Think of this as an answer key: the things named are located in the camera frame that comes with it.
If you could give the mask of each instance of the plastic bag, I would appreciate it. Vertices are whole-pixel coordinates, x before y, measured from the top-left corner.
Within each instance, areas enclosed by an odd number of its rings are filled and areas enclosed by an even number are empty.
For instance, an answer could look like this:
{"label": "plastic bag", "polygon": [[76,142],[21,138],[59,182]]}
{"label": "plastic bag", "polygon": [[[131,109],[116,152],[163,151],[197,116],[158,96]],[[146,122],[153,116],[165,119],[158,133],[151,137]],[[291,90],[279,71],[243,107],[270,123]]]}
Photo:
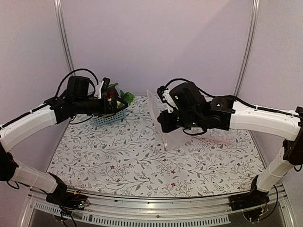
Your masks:
{"label": "plastic bag", "polygon": [[[166,150],[173,150],[177,146],[183,145],[193,138],[193,136],[186,135],[181,128],[170,133],[163,133],[161,124],[157,121],[157,117],[160,115],[158,107],[160,107],[161,110],[166,109],[166,105],[161,103],[159,98],[155,97],[149,90],[147,90],[147,108],[150,112],[151,119],[164,142]],[[202,129],[192,128],[191,131],[188,131],[188,133],[198,132],[202,132]],[[207,133],[201,136],[195,136],[195,138],[197,137],[225,144],[231,144],[233,141],[232,133],[219,129],[209,129]]]}

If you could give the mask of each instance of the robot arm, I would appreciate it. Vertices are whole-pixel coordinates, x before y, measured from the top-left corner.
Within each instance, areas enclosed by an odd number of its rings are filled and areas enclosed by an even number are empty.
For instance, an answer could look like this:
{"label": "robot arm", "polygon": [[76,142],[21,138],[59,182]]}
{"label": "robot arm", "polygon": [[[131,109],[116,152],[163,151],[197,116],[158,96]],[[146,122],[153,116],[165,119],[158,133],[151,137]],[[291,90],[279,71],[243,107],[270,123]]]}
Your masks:
{"label": "robot arm", "polygon": [[48,202],[63,207],[83,209],[89,204],[85,195],[67,192],[67,186],[59,177],[15,161],[9,153],[27,137],[77,114],[102,116],[115,114],[128,107],[117,94],[107,93],[109,79],[104,78],[99,83],[96,97],[94,94],[88,95],[89,84],[92,84],[89,78],[70,77],[67,89],[61,96],[44,101],[37,108],[0,127],[0,181],[15,181],[38,188],[48,194]]}
{"label": "robot arm", "polygon": [[199,133],[201,135],[213,128],[246,129],[285,138],[276,158],[263,173],[253,179],[250,192],[229,198],[232,210],[268,202],[268,191],[274,184],[295,165],[303,164],[303,108],[298,107],[296,111],[268,109],[247,104],[234,96],[213,96],[207,102],[200,91],[190,81],[172,90],[167,89],[167,86],[158,89],[160,99],[168,105],[168,109],[158,117],[162,131],[168,133],[184,128],[186,133],[192,127],[200,127],[204,131]]}

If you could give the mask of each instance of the basket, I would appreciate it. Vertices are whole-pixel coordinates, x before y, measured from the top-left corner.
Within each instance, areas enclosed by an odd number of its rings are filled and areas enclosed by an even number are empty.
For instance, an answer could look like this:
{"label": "basket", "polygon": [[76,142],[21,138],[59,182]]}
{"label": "basket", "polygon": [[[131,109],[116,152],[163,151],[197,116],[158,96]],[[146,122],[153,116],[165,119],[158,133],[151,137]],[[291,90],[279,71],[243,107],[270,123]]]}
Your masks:
{"label": "basket", "polygon": [[121,110],[120,112],[116,113],[115,115],[106,117],[106,118],[105,117],[94,117],[93,122],[96,126],[101,126],[104,124],[118,121],[123,118],[126,118],[126,110]]}

